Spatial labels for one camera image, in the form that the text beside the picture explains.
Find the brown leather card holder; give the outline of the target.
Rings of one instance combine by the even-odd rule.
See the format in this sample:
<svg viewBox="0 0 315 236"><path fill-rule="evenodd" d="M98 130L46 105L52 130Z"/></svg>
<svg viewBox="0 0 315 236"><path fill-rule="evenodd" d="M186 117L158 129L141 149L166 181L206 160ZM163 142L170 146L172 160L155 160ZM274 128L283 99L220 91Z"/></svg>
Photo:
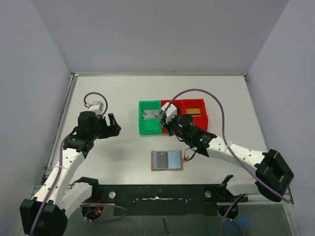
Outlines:
<svg viewBox="0 0 315 236"><path fill-rule="evenodd" d="M184 169L183 152L181 150L167 150L168 152L168 169L157 168L157 152L156 150L151 151L151 171L182 171Z"/></svg>

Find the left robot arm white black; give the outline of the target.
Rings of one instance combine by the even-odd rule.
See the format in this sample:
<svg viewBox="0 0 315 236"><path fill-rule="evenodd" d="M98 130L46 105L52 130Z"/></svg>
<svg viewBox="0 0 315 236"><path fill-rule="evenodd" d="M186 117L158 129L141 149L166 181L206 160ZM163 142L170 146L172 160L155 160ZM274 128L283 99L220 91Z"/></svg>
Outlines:
<svg viewBox="0 0 315 236"><path fill-rule="evenodd" d="M66 192L78 167L97 139L117 137L121 131L113 113L108 118L94 111L81 112L77 126L63 140L59 160L32 199L24 199L20 214L24 233L29 236L61 236L68 218L89 198L98 199L98 181L92 180Z"/></svg>

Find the green plastic bin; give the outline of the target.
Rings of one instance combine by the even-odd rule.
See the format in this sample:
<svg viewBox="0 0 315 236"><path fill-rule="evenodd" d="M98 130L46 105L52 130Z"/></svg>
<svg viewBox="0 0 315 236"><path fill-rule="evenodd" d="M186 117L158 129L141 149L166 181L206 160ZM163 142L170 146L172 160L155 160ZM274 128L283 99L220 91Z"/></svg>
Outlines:
<svg viewBox="0 0 315 236"><path fill-rule="evenodd" d="M143 120L143 110L158 109L161 111L161 101L139 101L138 102L138 127L140 135L159 135L162 134L162 126L157 119Z"/></svg>

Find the dark grey card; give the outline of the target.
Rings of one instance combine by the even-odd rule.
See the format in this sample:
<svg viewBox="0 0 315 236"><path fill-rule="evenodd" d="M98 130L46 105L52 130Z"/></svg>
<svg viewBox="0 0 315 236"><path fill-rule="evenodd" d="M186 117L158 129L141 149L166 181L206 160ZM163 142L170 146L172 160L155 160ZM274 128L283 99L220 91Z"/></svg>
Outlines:
<svg viewBox="0 0 315 236"><path fill-rule="evenodd" d="M158 151L156 160L158 169L168 169L168 152Z"/></svg>

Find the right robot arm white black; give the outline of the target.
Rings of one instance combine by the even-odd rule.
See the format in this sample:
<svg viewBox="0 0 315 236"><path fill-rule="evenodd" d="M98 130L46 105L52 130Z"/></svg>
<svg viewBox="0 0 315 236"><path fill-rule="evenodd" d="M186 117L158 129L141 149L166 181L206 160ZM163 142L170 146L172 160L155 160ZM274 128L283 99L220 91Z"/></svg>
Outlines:
<svg viewBox="0 0 315 236"><path fill-rule="evenodd" d="M245 169L250 178L232 177L226 184L230 194L259 193L273 201L288 201L284 194L294 174L282 155L270 149L257 151L228 143L223 138L197 127L190 115L161 117L161 124L169 136L175 135L188 145L193 154L216 158Z"/></svg>

